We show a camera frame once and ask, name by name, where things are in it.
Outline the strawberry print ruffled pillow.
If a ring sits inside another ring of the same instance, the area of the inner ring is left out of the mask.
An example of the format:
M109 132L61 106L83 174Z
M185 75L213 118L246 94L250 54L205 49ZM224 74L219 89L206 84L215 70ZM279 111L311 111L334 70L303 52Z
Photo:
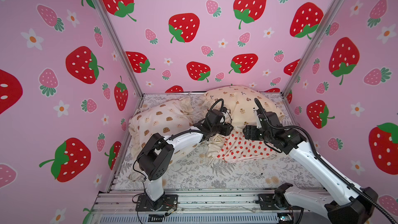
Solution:
M208 143L207 162L218 160L227 163L238 163L248 160L274 160L278 153L262 141L247 140L242 129L234 129L230 135L220 134L212 137Z

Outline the cream bear print pillow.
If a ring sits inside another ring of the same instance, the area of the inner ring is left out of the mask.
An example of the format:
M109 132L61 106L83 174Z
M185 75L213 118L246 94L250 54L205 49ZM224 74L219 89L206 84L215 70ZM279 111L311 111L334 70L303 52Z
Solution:
M226 86L209 90L201 97L203 105L210 108L217 100L223 99L224 106L232 117L232 126L243 128L245 125L257 123L257 98L266 112L274 112L282 121L285 117L283 111L265 95L245 86Z

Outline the white pillow brown bear print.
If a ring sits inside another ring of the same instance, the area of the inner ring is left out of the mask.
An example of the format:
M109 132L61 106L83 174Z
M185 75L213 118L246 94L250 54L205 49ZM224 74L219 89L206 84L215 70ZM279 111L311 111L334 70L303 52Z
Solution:
M202 100L195 105L189 96L144 107L129 120L130 162L136 160L152 135L170 136L185 131L204 118L207 109Z

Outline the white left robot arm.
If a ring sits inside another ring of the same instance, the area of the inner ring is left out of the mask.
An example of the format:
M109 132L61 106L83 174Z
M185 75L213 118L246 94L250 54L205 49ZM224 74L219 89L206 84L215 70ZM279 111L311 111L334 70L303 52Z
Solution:
M158 208L164 202L162 176L167 171L172 156L184 148L193 148L195 145L210 140L215 135L228 136L233 126L226 121L230 116L226 107L220 110L210 110L205 118L188 130L171 136L162 136L156 133L151 136L147 144L137 156L141 174L145 176L144 196L146 200Z

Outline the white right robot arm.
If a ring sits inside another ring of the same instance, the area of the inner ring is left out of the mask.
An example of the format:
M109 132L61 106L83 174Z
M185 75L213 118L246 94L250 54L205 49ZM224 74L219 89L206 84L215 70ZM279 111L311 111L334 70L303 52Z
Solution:
M307 169L328 192L327 196L285 183L274 191L279 209L296 206L327 218L333 224L364 224L373 215L378 194L362 188L341 174L316 151L310 135L301 127L284 127L274 112L257 111L256 125L243 128L245 139L273 145Z

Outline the fern print table mat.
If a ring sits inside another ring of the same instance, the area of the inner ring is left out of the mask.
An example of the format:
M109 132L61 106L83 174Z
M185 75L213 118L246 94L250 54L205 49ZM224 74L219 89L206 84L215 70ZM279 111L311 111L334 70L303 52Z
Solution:
M283 125L293 124L285 101L279 93L262 93L283 111ZM202 94L146 94L140 102L137 113L148 110L169 100L182 99L189 96L194 113L204 110ZM115 176L111 190L143 189L143 176L134 172L135 158L130 150L134 147L130 141L129 147L121 164L119 173ZM201 143L192 152L168 167L162 177L164 189L263 189L277 188L283 183L292 183L299 188L321 188L321 184L298 162L292 158L276 153L270 158L249 160L238 163L227 163L207 158L208 146Z

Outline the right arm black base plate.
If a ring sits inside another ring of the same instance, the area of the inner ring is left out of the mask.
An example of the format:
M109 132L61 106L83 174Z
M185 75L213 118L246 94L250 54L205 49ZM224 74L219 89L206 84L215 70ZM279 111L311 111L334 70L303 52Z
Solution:
M287 202L285 196L279 194L259 194L258 200L255 203L259 204L260 209L264 211L293 210L292 206Z

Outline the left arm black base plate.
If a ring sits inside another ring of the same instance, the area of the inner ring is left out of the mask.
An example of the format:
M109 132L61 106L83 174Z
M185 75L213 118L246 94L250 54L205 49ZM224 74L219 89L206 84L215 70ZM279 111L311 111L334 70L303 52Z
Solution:
M152 201L147 195L140 195L135 210L137 212L171 212L176 210L178 195L163 195L158 200Z

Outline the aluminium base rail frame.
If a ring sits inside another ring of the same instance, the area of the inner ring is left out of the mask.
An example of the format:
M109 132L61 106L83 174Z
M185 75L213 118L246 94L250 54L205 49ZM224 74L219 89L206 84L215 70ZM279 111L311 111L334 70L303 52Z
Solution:
M324 189L302 189L323 196ZM309 210L264 211L255 202L259 194L275 189L168 190L178 195L177 209L169 212L137 212L140 191L112 191L99 194L85 219L86 224L303 224L306 218L328 224L330 221Z

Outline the right aluminium corner post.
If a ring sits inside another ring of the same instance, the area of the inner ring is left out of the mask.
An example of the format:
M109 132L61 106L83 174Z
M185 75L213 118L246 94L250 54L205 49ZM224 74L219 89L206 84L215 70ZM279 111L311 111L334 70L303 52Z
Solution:
M288 93L294 87L294 84L300 74L303 72L304 68L306 67L308 61L310 60L313 53L316 51L319 42L322 40L326 28L329 26L330 22L335 18L336 14L339 12L342 4L345 0L332 0L329 4L326 12L324 13L324 17L320 23L320 26L316 30L315 34L312 37L312 40L309 42L308 46L304 50L301 60L298 63L293 75L289 79L288 83L284 87L281 96L284 100L287 99Z

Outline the aluminium corner post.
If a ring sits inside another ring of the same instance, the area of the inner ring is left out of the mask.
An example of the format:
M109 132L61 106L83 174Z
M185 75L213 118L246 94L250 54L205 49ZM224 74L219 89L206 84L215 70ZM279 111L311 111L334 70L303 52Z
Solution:
M91 5L96 12L98 13L104 28L108 34L108 37L116 51L116 54L130 80L130 83L134 87L134 90L137 94L137 97L139 99L142 99L144 97L144 93L142 92L137 79L134 76L134 70L129 62L129 59L125 53L125 50L122 47L122 44L118 38L118 35L116 33L116 30L109 18L108 12L105 8L105 5L102 0L82 0L82 2L86 2L88 5Z
M310 60L313 53L316 51L319 42L322 40L326 28L329 26L330 22L335 18L336 14L339 12L342 4L345 0L332 0L329 4L326 12L324 13L324 17L320 23L320 26L316 30L315 34L312 37L312 40L309 42L308 46L304 50L301 60L298 63L293 75L289 79L288 83L284 87L281 96L284 100L287 99L288 93L294 87L294 84L300 74L303 72L304 68L306 67L308 61Z

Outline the left aluminium corner post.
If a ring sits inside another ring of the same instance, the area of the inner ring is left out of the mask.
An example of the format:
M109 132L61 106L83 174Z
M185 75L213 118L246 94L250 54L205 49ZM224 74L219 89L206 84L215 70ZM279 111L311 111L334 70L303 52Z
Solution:
M134 90L137 94L137 97L139 99L142 99L144 97L144 93L142 92L137 79L134 76L134 70L129 62L129 59L125 53L125 50L122 47L122 44L118 38L118 35L116 33L116 30L109 18L108 12L105 8L105 5L102 0L82 0L82 2L86 2L88 5L91 5L96 12L98 13L104 28L108 34L108 37L116 51L116 54L130 80L130 83L134 87Z

